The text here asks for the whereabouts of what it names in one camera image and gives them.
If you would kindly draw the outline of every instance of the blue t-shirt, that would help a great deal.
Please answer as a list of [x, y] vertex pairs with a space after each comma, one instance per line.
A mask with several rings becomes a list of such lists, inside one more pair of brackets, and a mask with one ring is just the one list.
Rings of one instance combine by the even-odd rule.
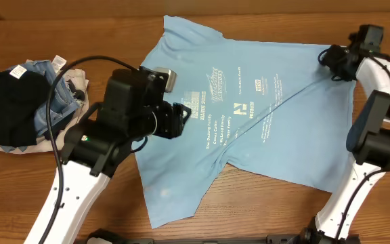
[[192, 115], [180, 137], [152, 136], [135, 154], [152, 228], [193, 216], [226, 163], [330, 192], [337, 187], [355, 83], [331, 81], [318, 64], [327, 45], [236, 41], [183, 18], [164, 21], [142, 65], [174, 70], [165, 100]]

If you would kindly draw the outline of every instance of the wooden table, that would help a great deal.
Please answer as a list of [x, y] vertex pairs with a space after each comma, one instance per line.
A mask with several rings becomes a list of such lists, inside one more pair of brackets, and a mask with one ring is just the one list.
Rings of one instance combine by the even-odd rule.
[[[390, 14], [278, 14], [189, 18], [226, 38], [251, 41], [348, 44], [361, 24], [385, 27], [382, 50], [390, 54]], [[163, 33], [163, 19], [127, 18], [0, 22], [0, 69], [26, 59], [69, 61], [101, 54], [141, 64]], [[101, 101], [113, 69], [109, 62], [80, 65], [90, 80], [92, 102]], [[356, 116], [364, 103], [355, 93]], [[23, 243], [49, 192], [55, 162], [51, 153], [0, 152], [0, 243]], [[106, 228], [125, 237], [154, 239], [264, 237], [298, 233], [327, 202], [330, 193], [225, 167], [204, 196], [195, 217], [152, 230], [135, 158], [117, 170], [81, 229], [85, 237]], [[370, 193], [351, 227], [363, 243], [390, 243], [390, 174]]]

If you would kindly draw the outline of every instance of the white clothing tag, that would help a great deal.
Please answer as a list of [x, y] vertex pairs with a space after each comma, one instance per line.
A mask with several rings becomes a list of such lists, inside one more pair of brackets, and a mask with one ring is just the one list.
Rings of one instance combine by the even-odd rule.
[[60, 69], [67, 63], [67, 60], [59, 57], [58, 55], [55, 56], [55, 58], [52, 61], [53, 70], [55, 71], [55, 74], [60, 71]]
[[17, 79], [20, 79], [20, 77], [26, 72], [26, 68], [20, 66], [20, 65], [17, 65], [17, 67], [15, 67], [12, 71], [10, 71], [10, 74], [17, 78]]

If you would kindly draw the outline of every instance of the beige cloth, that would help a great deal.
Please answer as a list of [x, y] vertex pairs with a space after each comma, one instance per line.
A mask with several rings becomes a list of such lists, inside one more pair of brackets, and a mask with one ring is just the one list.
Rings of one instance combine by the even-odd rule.
[[[56, 138], [56, 144], [58, 147], [58, 150], [61, 150], [61, 148], [64, 145], [64, 136], [66, 135], [67, 130], [72, 127], [73, 125], [76, 125], [79, 122], [79, 119], [87, 112], [89, 103], [88, 103], [88, 93], [87, 93], [87, 86], [88, 86], [88, 80], [85, 78], [85, 71], [76, 69], [76, 70], [68, 70], [63, 78], [68, 81], [71, 80], [73, 82], [73, 85], [85, 93], [85, 101], [82, 102], [81, 108], [78, 108], [74, 114], [73, 118], [70, 121], [70, 123], [66, 126], [66, 129], [64, 131], [61, 131], [58, 137]], [[41, 152], [49, 152], [52, 151], [52, 145], [49, 140], [46, 140], [44, 136], [41, 136], [40, 138], [37, 138], [37, 145], [28, 146], [24, 152], [19, 150], [19, 148], [8, 152], [13, 154], [26, 154], [26, 153], [41, 153]]]

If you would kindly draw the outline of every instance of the denim jeans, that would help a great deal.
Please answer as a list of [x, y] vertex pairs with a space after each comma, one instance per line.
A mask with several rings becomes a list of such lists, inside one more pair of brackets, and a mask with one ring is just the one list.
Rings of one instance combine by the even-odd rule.
[[[25, 64], [20, 64], [20, 66], [26, 68], [29, 71], [44, 75], [49, 84], [52, 84], [53, 80], [56, 78], [52, 63], [49, 60], [26, 62]], [[75, 98], [73, 98], [72, 92], [66, 86], [64, 78], [61, 78], [55, 88], [55, 96], [51, 102], [51, 124], [54, 125], [58, 123], [80, 107], [80, 103]], [[42, 104], [37, 109], [34, 116], [34, 127], [37, 132], [37, 137], [42, 136], [47, 131], [46, 103]], [[5, 152], [14, 150], [14, 148], [11, 146], [1, 147]]]

